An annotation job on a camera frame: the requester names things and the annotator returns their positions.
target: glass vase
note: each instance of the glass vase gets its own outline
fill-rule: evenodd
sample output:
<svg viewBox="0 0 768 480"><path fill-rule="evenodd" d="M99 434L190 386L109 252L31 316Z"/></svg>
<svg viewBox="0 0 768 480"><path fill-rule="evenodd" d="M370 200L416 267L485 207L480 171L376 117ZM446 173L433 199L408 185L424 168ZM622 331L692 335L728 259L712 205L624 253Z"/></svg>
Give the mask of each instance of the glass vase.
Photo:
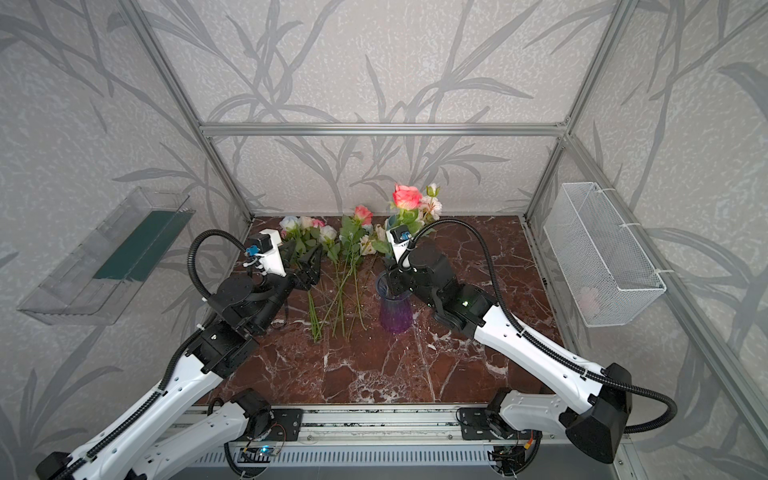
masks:
<svg viewBox="0 0 768 480"><path fill-rule="evenodd" d="M379 294L379 321L384 330L390 333L403 333L413 324L411 311L411 292L398 296L389 292L386 272L376 277L376 292Z"/></svg>

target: rose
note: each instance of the rose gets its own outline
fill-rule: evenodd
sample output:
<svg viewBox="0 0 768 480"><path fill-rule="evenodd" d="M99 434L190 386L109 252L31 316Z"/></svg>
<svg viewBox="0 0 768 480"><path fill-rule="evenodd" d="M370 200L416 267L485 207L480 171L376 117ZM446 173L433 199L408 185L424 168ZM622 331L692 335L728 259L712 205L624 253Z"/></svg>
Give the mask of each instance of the rose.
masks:
<svg viewBox="0 0 768 480"><path fill-rule="evenodd" d="M320 228L320 241L323 243L332 243L336 239L336 229L330 225L324 225Z"/></svg>
<svg viewBox="0 0 768 480"><path fill-rule="evenodd" d="M413 210L419 206L422 193L416 187L395 184L395 192L392 194L392 199L395 201L395 206L399 209Z"/></svg>
<svg viewBox="0 0 768 480"><path fill-rule="evenodd" d="M363 235L360 239L360 254L371 255L372 253L376 253L376 249L373 248L373 245L371 244L371 237Z"/></svg>
<svg viewBox="0 0 768 480"><path fill-rule="evenodd" d="M422 202L419 205L419 209L424 212L425 217L429 215L433 220L440 220L442 204L439 202L437 197L427 197L426 200L422 199Z"/></svg>
<svg viewBox="0 0 768 480"><path fill-rule="evenodd" d="M440 193L440 187L437 186L437 184L429 184L427 186L427 195L430 197L437 197L437 194Z"/></svg>
<svg viewBox="0 0 768 480"><path fill-rule="evenodd" d="M280 221L280 226L285 230L286 232L290 232L292 230L295 230L299 228L299 218L294 217L293 215L289 215L288 217L283 218Z"/></svg>
<svg viewBox="0 0 768 480"><path fill-rule="evenodd" d="M373 214L363 205L355 207L355 220L359 220L360 225L370 225Z"/></svg>
<svg viewBox="0 0 768 480"><path fill-rule="evenodd" d="M376 238L382 242L386 242L386 230L381 225L376 225Z"/></svg>
<svg viewBox="0 0 768 480"><path fill-rule="evenodd" d="M299 217L299 223L301 223L301 230L308 230L312 227L312 217Z"/></svg>

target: black cable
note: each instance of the black cable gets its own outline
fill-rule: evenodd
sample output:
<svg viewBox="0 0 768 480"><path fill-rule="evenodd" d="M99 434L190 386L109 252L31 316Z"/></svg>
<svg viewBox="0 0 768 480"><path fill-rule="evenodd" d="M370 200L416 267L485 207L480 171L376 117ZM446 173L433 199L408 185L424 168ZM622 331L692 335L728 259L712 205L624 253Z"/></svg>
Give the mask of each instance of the black cable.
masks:
<svg viewBox="0 0 768 480"><path fill-rule="evenodd" d="M209 315L202 325L203 329L206 329L208 326L210 326L210 324L213 323L215 319L215 313ZM202 330L196 329L192 335L188 336L187 339L184 340L181 345L179 345L179 348L176 349L173 356L170 358L170 362L168 362L168 365L165 368L165 374L163 374L163 378L160 380L160 383L157 384L157 390L153 392L152 395L150 395L149 398L146 399L144 403L142 403L141 406L136 409L135 412L131 413L127 419L118 425L117 428L109 432L109 434L102 438L99 443L88 450L85 454L85 458L78 458L75 463L69 465L67 468L62 470L60 474L56 475L54 480L65 480L70 475L79 470L81 466L85 465L88 462L88 460L86 460L87 458L96 458L96 455L101 450L103 450L104 447L112 443L118 436L120 436L120 434L128 430L128 428L133 425L157 401L157 399L163 396L160 390L165 390L165 387L168 386L170 378L174 375L174 370L176 369L176 365L179 362L179 359L187 350L187 347L190 345L190 343L192 343L198 336L200 336L201 333Z"/></svg>
<svg viewBox="0 0 768 480"><path fill-rule="evenodd" d="M214 412L214 406L223 406L224 401L220 397L214 397L208 402L208 409L206 411L207 415L210 415ZM264 468L256 467L256 468L240 468L235 463L234 458L232 457L232 449L230 449L230 443L225 442L224 443L224 458L227 460L227 464L230 466L230 469L232 472L235 472L235 474L239 478L256 478L261 472L264 471ZM248 472L248 470L258 470L256 473Z"/></svg>
<svg viewBox="0 0 768 480"><path fill-rule="evenodd" d="M194 287L205 299L210 298L210 292L207 288L205 288L205 285L203 285L203 282L200 281L200 277L197 275L196 262L197 249L200 248L200 244L203 243L203 240L207 239L208 237L223 237L229 240L235 247L240 249L241 252L245 252L245 246L237 238L235 238L234 235L229 232L225 232L224 230L218 230L215 228L211 230L205 230L192 241L192 244L190 245L190 251L187 255L187 273L189 273L190 280L192 280Z"/></svg>
<svg viewBox="0 0 768 480"><path fill-rule="evenodd" d="M580 376L581 375L586 376L590 380L594 380L595 382L601 383L611 388L622 390L624 392L634 393L635 395L644 396L646 398L656 400L657 402L661 402L667 406L667 411L659 415L657 418L650 420L649 422L641 423L638 425L629 425L624 429L624 433L647 432L648 430L657 429L663 425L666 425L667 423L670 422L670 420L674 418L674 416L677 414L677 404L670 397L664 395L663 393L655 392L649 389L644 389L638 386L631 385L629 383L618 382L617 380L613 380L606 376L597 374L595 372L591 372L585 369L584 367L576 364L575 362L572 362L571 360L563 357L559 353L555 352L553 349L549 348L544 343L539 341L539 339L537 339L535 336L530 334L530 332L525 330L525 327L521 325L520 322L517 320L517 318L515 318L515 316L512 315L512 313L509 311L509 308L507 308L507 304L505 303L504 298L502 297L501 289L498 287L496 271L493 267L493 259L491 258L491 252L488 250L488 244L485 243L485 240L483 240L483 237L480 234L480 232L478 232L469 223L466 223L465 221L462 221L456 218L441 218L440 220L434 221L429 225L425 225L424 227L422 227L422 229L419 230L419 232L408 242L408 249L403 253L403 255L400 256L400 258L397 261L397 267L401 272L405 271L405 267L403 267L403 262L406 260L406 258L411 253L411 251L415 248L416 243L419 241L419 239L423 235L425 235L427 231L443 223L456 223L458 225L461 225L462 227L469 229L469 231L472 232L473 235L475 235L475 238L477 238L478 242L480 243L480 247L482 247L483 255L485 255L485 263L488 265L488 276L491 277L491 285L493 285L493 292L496 295L496 300L498 301L498 305L502 308L502 312L504 312L504 315L507 317L507 320L509 321L510 325L512 325L515 328L515 330L517 330L518 335L522 336L527 341L533 343L533 345L536 346L536 348L546 353L547 356L552 358L554 361L562 364L563 366L568 367L569 369L578 373Z"/></svg>

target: wallpaper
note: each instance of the wallpaper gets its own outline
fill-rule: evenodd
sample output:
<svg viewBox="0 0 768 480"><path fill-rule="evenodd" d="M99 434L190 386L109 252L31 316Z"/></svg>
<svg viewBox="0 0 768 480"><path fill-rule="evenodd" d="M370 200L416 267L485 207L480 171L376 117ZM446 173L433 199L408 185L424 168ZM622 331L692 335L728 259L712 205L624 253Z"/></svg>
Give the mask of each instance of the wallpaper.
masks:
<svg viewBox="0 0 768 480"><path fill-rule="evenodd" d="M654 480L768 478L768 458L690 344L664 296L626 326L584 326L543 228L560 184L586 180L565 151L531 216L531 229L544 258L543 274L561 304L558 316L579 353L604 366L616 362L630 371L633 384L677 402L677 416L669 425L631 435L645 474ZM632 401L629 424L646 422L663 412L657 402L639 396Z"/></svg>
<svg viewBox="0 0 768 480"><path fill-rule="evenodd" d="M186 252L247 224L113 2L0 2L0 478L108 425L159 378L202 318ZM111 326L48 326L16 310L136 186L189 193L196 213ZM232 249L204 244L209 288Z"/></svg>
<svg viewBox="0 0 768 480"><path fill-rule="evenodd" d="M203 121L562 121L614 0L141 0Z"/></svg>
<svg viewBox="0 0 768 480"><path fill-rule="evenodd" d="M625 35L576 132L768 396L768 2L671 2Z"/></svg>
<svg viewBox="0 0 768 480"><path fill-rule="evenodd" d="M444 213L525 211L552 137L226 137L217 148L258 212L387 212L395 182L442 186ZM409 161L408 150L424 151Z"/></svg>

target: wire mesh basket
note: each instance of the wire mesh basket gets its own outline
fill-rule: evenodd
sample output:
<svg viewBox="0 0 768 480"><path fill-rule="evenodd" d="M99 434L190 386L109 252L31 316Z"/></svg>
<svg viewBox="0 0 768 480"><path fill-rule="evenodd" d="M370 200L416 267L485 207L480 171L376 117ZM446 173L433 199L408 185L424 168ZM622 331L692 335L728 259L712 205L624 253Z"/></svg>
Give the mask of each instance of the wire mesh basket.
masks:
<svg viewBox="0 0 768 480"><path fill-rule="evenodd" d="M594 182L562 184L544 232L586 326L626 325L667 290Z"/></svg>

